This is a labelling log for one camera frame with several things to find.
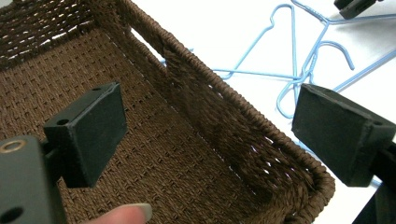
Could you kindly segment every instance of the black device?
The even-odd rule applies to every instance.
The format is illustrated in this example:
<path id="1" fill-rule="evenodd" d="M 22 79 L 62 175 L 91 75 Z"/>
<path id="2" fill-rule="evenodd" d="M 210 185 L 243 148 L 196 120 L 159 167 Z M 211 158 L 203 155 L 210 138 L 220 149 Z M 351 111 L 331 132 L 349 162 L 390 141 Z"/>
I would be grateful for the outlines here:
<path id="1" fill-rule="evenodd" d="M 353 19 L 375 4 L 376 0 L 335 0 L 334 5 L 346 20 Z"/>
<path id="2" fill-rule="evenodd" d="M 396 223 L 396 125 L 335 91 L 301 86 L 292 131 L 349 187 L 382 185 L 354 224 Z"/>
<path id="3" fill-rule="evenodd" d="M 0 141 L 0 223 L 65 223 L 57 181 L 94 187 L 126 133 L 120 84 L 96 87 L 32 135 Z"/>

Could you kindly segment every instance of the fingernail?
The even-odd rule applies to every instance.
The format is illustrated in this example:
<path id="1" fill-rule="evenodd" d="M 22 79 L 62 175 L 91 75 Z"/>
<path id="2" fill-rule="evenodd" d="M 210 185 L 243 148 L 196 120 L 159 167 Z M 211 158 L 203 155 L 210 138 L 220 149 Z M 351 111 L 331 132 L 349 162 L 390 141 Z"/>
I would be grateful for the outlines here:
<path id="1" fill-rule="evenodd" d="M 149 221 L 152 218 L 152 207 L 149 203 L 131 203 L 126 206 L 139 207 L 142 209 L 145 214 L 146 221 Z"/>

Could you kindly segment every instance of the finger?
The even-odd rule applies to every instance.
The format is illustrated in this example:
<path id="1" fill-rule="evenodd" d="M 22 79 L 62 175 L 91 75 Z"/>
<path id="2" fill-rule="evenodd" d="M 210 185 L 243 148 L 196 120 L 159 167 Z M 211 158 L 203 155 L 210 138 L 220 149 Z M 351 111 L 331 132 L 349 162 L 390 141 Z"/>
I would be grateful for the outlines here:
<path id="1" fill-rule="evenodd" d="M 85 224 L 144 224 L 152 217 L 148 203 L 126 204 Z"/>

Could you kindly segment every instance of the woven basket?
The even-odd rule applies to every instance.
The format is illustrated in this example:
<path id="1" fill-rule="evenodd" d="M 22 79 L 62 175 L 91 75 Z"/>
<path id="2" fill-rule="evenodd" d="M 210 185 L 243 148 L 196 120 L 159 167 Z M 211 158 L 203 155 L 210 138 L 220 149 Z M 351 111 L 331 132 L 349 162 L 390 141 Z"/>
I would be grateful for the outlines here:
<path id="1" fill-rule="evenodd" d="M 150 223 L 311 223 L 334 193 L 320 162 L 128 0 L 14 0 L 0 41 L 0 139 L 44 138 L 85 91 L 121 84 L 129 130 L 97 186 L 59 182 L 70 223 L 139 202 Z"/>

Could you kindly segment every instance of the basket bottom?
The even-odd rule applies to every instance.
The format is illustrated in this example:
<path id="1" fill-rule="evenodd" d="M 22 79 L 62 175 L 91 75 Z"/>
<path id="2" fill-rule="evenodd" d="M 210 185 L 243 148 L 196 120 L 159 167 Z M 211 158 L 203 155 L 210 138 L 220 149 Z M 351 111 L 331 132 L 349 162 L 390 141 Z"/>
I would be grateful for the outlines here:
<path id="1" fill-rule="evenodd" d="M 85 91 L 121 84 L 129 130 L 97 186 L 59 183 L 70 223 L 125 203 L 150 203 L 153 223 L 239 223 L 262 207 L 101 30 L 0 72 L 0 78 L 3 138 L 43 137 L 45 121 Z"/>

